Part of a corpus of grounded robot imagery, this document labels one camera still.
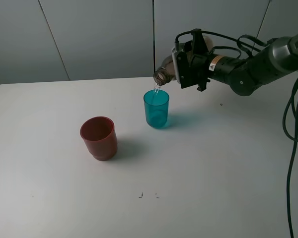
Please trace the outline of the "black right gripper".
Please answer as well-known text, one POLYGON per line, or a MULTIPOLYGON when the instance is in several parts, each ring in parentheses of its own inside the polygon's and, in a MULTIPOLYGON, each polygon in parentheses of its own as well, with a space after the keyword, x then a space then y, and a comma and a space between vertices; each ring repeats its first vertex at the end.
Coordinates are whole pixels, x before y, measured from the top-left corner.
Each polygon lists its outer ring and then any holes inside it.
POLYGON ((248 95, 246 59, 217 55, 213 51, 193 55, 190 60, 184 51, 175 51, 172 58, 176 79, 182 89, 197 85, 197 90, 203 92, 207 83, 215 80, 229 85, 240 96, 248 95))

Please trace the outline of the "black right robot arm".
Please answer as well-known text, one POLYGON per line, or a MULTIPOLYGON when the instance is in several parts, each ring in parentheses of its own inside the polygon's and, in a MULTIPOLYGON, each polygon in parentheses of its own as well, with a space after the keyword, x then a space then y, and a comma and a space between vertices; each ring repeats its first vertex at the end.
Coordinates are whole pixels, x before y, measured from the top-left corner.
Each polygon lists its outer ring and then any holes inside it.
POLYGON ((248 56, 241 59, 215 54, 219 47, 208 50, 204 33, 201 29, 188 31, 192 40, 185 44, 179 42, 180 35, 175 38, 172 59, 181 88, 197 85, 202 92, 210 80, 216 80, 240 96, 249 96, 259 87, 298 70, 298 34, 267 42, 242 35, 233 39, 235 51, 248 56))

